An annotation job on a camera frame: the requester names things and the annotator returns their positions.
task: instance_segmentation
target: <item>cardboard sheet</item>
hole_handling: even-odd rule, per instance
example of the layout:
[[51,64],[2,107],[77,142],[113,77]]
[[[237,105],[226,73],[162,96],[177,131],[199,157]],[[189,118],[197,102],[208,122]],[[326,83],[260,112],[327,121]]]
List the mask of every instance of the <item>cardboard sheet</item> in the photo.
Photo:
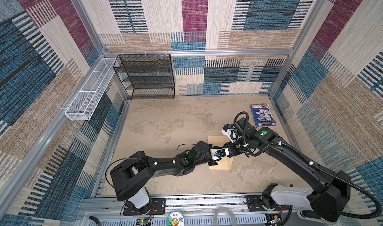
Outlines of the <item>cardboard sheet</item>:
[[[223,147],[223,145],[229,142],[229,139],[226,136],[215,136],[208,135],[208,144],[213,144],[213,146]],[[209,169],[231,169],[231,165],[233,163],[233,158],[223,157],[220,161],[218,161],[218,165],[209,166]]]

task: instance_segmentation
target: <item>black mesh shelf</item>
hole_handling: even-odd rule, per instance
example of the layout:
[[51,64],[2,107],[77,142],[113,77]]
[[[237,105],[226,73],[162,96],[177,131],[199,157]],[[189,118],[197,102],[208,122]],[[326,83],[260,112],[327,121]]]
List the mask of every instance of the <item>black mesh shelf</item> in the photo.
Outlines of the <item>black mesh shelf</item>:
[[174,99],[175,84],[169,54],[130,54],[117,57],[115,68],[130,99]]
[[127,90],[134,90],[134,89],[164,89],[164,88],[173,88],[173,84],[135,84],[130,85]]

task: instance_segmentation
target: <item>white mesh basket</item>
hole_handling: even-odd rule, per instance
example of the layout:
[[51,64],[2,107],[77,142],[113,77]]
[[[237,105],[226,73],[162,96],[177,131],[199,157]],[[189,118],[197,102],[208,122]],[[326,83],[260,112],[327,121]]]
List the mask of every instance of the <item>white mesh basket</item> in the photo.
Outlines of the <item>white mesh basket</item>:
[[103,58],[65,111],[71,120],[90,120],[118,67],[115,58]]

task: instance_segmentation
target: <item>patterned carpet wall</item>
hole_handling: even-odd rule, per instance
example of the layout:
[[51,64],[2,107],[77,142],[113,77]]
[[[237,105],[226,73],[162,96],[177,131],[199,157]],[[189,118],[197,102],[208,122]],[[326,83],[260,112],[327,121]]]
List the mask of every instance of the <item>patterned carpet wall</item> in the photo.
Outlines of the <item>patterned carpet wall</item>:
[[291,48],[314,0],[82,0],[109,51]]
[[0,188],[98,57],[70,0],[0,0]]
[[[70,0],[0,0],[0,188],[97,57]],[[122,101],[110,83],[90,121],[65,123],[0,225],[72,225]]]
[[[293,141],[383,202],[383,0],[327,0],[274,101]],[[352,189],[347,211],[374,204]],[[383,217],[342,218],[382,225]]]
[[176,95],[266,94],[286,56],[172,57]]
[[124,105],[111,81],[89,121],[65,122],[0,226],[71,226],[91,196]]

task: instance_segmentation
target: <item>blue book cover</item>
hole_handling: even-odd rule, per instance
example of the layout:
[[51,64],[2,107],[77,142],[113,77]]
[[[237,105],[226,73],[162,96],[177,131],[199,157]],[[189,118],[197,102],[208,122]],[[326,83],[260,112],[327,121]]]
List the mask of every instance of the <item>blue book cover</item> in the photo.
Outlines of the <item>blue book cover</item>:
[[269,104],[258,104],[250,106],[251,112],[253,113],[254,122],[256,128],[258,127],[274,127],[276,122],[271,116]]

